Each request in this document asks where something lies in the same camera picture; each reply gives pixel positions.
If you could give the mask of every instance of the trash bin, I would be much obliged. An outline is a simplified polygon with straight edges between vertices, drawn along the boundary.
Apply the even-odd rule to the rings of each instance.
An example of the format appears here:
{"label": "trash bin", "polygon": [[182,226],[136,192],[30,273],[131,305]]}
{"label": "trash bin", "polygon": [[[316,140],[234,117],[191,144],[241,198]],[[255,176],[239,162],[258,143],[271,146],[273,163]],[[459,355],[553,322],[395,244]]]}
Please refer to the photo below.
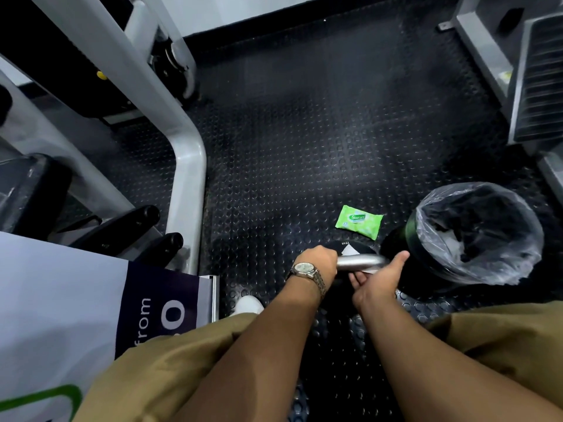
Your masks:
{"label": "trash bin", "polygon": [[515,192],[488,182],[456,183],[428,194],[381,247],[388,258],[400,250],[409,250],[441,286],[517,285],[542,258],[543,230]]}

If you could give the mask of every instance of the clear plastic bin liner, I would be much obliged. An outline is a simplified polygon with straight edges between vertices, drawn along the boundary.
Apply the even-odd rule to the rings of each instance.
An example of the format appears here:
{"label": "clear plastic bin liner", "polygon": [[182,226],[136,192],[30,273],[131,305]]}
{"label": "clear plastic bin liner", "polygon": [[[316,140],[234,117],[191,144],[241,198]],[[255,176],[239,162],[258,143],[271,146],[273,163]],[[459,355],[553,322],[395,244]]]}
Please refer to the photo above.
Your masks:
{"label": "clear plastic bin liner", "polygon": [[538,217],[523,198],[493,183],[435,189],[418,205],[416,226],[455,283],[516,285],[542,259]]}

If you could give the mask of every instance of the gym floor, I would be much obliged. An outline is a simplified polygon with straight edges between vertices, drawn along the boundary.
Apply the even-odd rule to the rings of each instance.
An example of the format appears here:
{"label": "gym floor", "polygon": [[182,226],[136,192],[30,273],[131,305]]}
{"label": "gym floor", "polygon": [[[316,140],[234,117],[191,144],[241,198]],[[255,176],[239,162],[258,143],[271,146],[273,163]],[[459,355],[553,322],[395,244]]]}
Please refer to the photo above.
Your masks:
{"label": "gym floor", "polygon": [[[436,31],[456,2],[385,0],[197,56],[199,98],[187,113],[208,155],[200,273],[220,276],[222,317],[239,296],[267,305],[302,250],[378,248],[429,191],[468,181],[526,199],[545,230],[543,261],[522,287],[464,287],[426,302],[400,293],[405,309],[424,324],[560,297],[561,208],[535,162],[506,147],[508,125],[455,31]],[[172,149],[146,121],[115,140],[119,155],[91,158],[135,205],[159,206],[164,229]],[[375,242],[334,228],[343,204],[384,215]],[[308,401],[293,420],[307,406],[310,421],[402,418],[358,316],[319,311],[301,379]]]}

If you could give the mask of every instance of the green wet wipes pack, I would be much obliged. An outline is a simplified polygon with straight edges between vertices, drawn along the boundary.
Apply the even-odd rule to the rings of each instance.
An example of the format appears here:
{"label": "green wet wipes pack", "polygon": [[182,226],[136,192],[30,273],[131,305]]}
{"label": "green wet wipes pack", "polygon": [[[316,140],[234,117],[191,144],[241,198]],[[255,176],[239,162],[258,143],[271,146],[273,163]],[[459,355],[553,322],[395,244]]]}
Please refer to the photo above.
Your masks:
{"label": "green wet wipes pack", "polygon": [[363,210],[344,205],[338,217],[338,221],[336,222],[336,227],[359,232],[375,240],[379,233],[379,226],[381,225],[381,219],[383,219],[383,217],[383,215],[373,215]]}

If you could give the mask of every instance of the shoe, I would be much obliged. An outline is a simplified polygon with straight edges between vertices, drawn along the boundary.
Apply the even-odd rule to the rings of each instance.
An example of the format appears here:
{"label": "shoe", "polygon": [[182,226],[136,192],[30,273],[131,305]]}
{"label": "shoe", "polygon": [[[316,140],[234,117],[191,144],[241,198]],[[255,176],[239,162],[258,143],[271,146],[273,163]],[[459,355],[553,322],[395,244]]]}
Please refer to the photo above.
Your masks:
{"label": "shoe", "polygon": [[235,311],[231,314],[231,316],[242,314],[245,312],[253,312],[254,314],[260,314],[262,311],[264,311],[264,306],[260,303],[260,301],[256,299],[254,296],[248,295],[248,296],[243,296],[238,300],[238,302],[235,305]]}

